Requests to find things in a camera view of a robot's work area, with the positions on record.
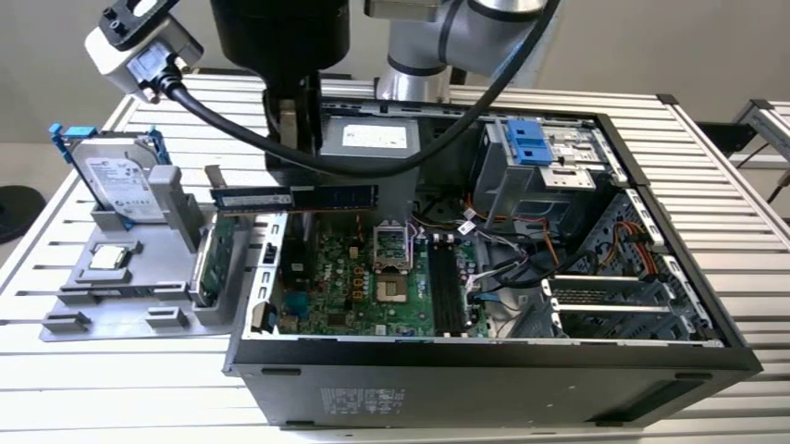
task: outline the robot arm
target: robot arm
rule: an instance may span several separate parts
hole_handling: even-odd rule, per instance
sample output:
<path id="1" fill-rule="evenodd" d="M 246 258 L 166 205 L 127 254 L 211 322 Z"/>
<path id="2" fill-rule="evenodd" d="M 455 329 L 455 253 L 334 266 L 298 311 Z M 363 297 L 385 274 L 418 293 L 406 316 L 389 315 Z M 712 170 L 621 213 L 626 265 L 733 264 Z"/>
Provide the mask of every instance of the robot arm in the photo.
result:
<path id="1" fill-rule="evenodd" d="M 536 5 L 544 1 L 546 0 L 530 0 L 528 4 L 537 7 Z M 190 96 L 187 87 L 181 83 L 179 69 L 198 61 L 203 48 L 170 15 L 177 3 L 178 0 L 119 0 L 105 10 L 99 27 L 91 33 L 86 45 L 94 63 L 106 77 L 126 93 L 134 94 L 146 102 L 155 102 L 158 96 L 166 93 L 210 125 L 265 151 L 269 155 L 270 169 L 295 164 L 323 174 L 379 178 L 398 175 L 418 167 L 450 146 L 472 122 L 485 113 L 537 46 L 560 0 L 548 0 L 540 15 L 534 8 L 529 13 L 502 11 L 498 9 L 502 2 L 492 0 L 367 0 L 369 14 L 401 19 L 399 24 L 403 23 L 403 19 L 437 20 L 417 25 L 439 27 L 431 39 L 437 37 L 441 64 L 451 61 L 447 57 L 449 54 L 454 54 L 450 42 L 464 42 L 464 39 L 455 39 L 454 36 L 468 35 L 470 38 L 470 33 L 474 32 L 450 32 L 458 24 L 470 25 L 470 20 L 477 19 L 476 14 L 481 15 L 480 11 L 472 11 L 472 4 L 480 4 L 477 7 L 485 6 L 481 10 L 496 13 L 494 16 L 498 18 L 517 17 L 524 20 L 516 27 L 521 32 L 509 33 L 506 43 L 493 43 L 498 47 L 502 46 L 501 51 L 509 54 L 509 57 L 501 60 L 500 75 L 468 114 L 458 119 L 445 134 L 399 165 L 365 170 L 317 158 L 322 147 L 319 69 L 333 66 L 349 51 L 349 0 L 211 1 L 226 56 L 234 63 L 255 72 L 267 83 L 263 103 L 271 130 L 269 139 L 206 108 Z M 468 9 L 472 11 L 469 18 L 461 19 L 460 10 L 461 14 L 466 14 L 464 11 Z M 426 59 L 430 53 L 431 51 L 423 52 L 419 57 Z M 407 57 L 399 58 L 402 67 L 414 63 Z"/>

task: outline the black cable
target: black cable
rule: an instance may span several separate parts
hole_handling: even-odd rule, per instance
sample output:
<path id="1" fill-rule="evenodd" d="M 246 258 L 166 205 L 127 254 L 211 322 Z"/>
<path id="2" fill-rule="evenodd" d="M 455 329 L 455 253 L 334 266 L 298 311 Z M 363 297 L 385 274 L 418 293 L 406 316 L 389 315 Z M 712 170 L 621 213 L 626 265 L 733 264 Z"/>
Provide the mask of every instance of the black cable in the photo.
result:
<path id="1" fill-rule="evenodd" d="M 782 192 L 782 188 L 784 188 L 782 185 L 780 185 L 777 188 L 774 188 L 774 191 L 770 193 L 770 196 L 768 196 L 766 202 L 769 204 L 773 204 L 774 201 L 777 200 L 777 197 L 780 197 L 780 193 Z"/>
<path id="2" fill-rule="evenodd" d="M 494 335 L 494 338 L 500 337 L 500 334 L 502 333 L 502 329 L 505 328 L 505 326 L 508 324 L 510 324 L 512 322 L 514 322 L 514 320 L 520 317 L 520 315 L 517 314 L 514 317 L 512 317 L 510 319 L 508 319 L 508 321 L 500 326 L 500 328 L 497 329 L 497 334 Z"/>
<path id="3" fill-rule="evenodd" d="M 229 134 L 235 139 L 251 144 L 255 148 L 261 149 L 266 153 L 279 157 L 285 161 L 299 165 L 307 169 L 313 169 L 323 174 L 331 174 L 337 176 L 346 176 L 361 179 L 386 178 L 402 174 L 413 168 L 417 168 L 430 158 L 439 154 L 453 143 L 453 141 L 461 136 L 465 130 L 470 127 L 472 123 L 489 109 L 500 94 L 505 90 L 510 81 L 516 78 L 520 73 L 521 67 L 528 60 L 528 57 L 533 53 L 536 46 L 544 36 L 554 13 L 560 6 L 560 0 L 549 0 L 541 18 L 537 21 L 536 26 L 518 51 L 516 52 L 512 60 L 508 62 L 502 74 L 492 83 L 492 86 L 481 96 L 481 99 L 469 109 L 468 113 L 453 123 L 447 131 L 434 139 L 429 146 L 419 151 L 419 153 L 407 157 L 402 162 L 394 166 L 385 166 L 378 168 L 359 169 L 354 166 L 346 165 L 343 162 L 331 162 L 326 159 L 319 159 L 310 154 L 302 153 L 281 143 L 271 141 L 266 137 L 261 136 L 255 132 L 250 131 L 242 125 L 238 125 L 231 120 L 219 115 L 214 110 L 209 109 L 195 97 L 187 91 L 187 87 L 181 81 L 167 78 L 162 79 L 159 83 L 161 90 L 165 94 L 177 101 L 187 110 L 201 118 L 209 125 L 215 127 L 218 130 Z"/>
<path id="4" fill-rule="evenodd" d="M 488 290 L 486 293 L 493 293 L 493 292 L 500 291 L 502 289 L 530 289 L 530 288 L 541 285 L 541 281 L 545 278 L 548 278 L 549 276 L 552 276 L 554 273 L 566 271 L 569 268 L 572 268 L 574 266 L 574 264 L 577 262 L 580 262 L 586 257 L 589 257 L 592 259 L 593 256 L 596 256 L 596 258 L 598 259 L 598 255 L 596 254 L 596 252 L 592 252 L 589 250 L 577 252 L 558 266 L 556 266 L 550 270 L 545 271 L 538 276 L 532 277 L 532 278 L 522 280 L 522 281 L 510 281 L 510 280 L 505 281 L 500 284 L 500 286 L 494 287 L 492 290 Z"/>
<path id="5" fill-rule="evenodd" d="M 765 149 L 766 147 L 768 147 L 768 143 L 766 143 L 764 146 L 761 146 L 761 147 L 760 147 L 757 150 L 754 150 L 754 153 L 752 153 L 752 154 L 748 156 L 748 158 L 746 158 L 746 159 L 744 159 L 744 160 L 741 161 L 741 163 L 738 164 L 738 166 L 736 167 L 736 169 L 738 169 L 740 167 L 742 167 L 742 166 L 744 166 L 744 165 L 748 163 L 748 161 L 749 161 L 749 160 L 752 160 L 752 157 L 754 157 L 757 154 L 760 154 L 760 153 L 761 153 L 761 151 L 764 151 L 764 149 Z"/>

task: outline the motherboard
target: motherboard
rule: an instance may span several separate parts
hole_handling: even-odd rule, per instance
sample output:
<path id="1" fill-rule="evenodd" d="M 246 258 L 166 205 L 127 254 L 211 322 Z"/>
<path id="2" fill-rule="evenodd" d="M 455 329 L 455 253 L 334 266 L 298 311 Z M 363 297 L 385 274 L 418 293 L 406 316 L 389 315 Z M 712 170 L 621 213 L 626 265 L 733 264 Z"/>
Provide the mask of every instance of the motherboard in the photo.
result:
<path id="1" fill-rule="evenodd" d="M 451 315 L 449 310 L 464 315 L 464 278 L 477 268 L 472 243 L 450 244 L 453 272 L 441 274 L 453 287 L 437 290 L 433 240 L 407 228 L 381 228 L 374 239 L 333 231 L 319 235 L 311 290 L 286 292 L 278 322 L 282 334 L 434 337 L 446 333 L 437 320 Z M 453 307 L 437 306 L 438 291 L 451 295 Z M 464 316 L 461 327 L 464 335 L 488 337 L 485 321 L 469 324 Z"/>

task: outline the white wall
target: white wall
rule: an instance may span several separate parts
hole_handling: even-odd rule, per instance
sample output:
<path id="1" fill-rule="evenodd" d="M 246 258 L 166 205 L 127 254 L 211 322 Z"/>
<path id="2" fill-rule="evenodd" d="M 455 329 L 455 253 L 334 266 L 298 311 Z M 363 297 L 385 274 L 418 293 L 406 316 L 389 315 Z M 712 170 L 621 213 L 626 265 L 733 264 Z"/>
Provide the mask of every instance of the white wall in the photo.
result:
<path id="1" fill-rule="evenodd" d="M 111 0 L 2 0 L 0 141 L 46 139 L 50 123 L 103 123 L 119 94 L 83 40 Z M 333 69 L 371 79 L 385 67 L 387 23 L 354 6 L 353 51 Z M 790 99 L 788 0 L 566 0 L 538 87 L 676 93 L 697 118 L 729 119 L 752 97 Z M 206 46 L 205 66 L 230 67 L 209 0 L 175 15 Z"/>

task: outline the motherboard chip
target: motherboard chip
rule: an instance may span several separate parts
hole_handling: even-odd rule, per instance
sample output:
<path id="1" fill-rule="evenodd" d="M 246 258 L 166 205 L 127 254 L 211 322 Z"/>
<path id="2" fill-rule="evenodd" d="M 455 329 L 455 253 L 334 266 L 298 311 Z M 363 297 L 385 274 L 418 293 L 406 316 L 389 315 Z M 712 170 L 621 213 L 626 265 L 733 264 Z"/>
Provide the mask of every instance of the motherboard chip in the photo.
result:
<path id="1" fill-rule="evenodd" d="M 326 323 L 330 325 L 330 327 L 346 327 L 346 314 L 330 313 L 326 316 Z"/>

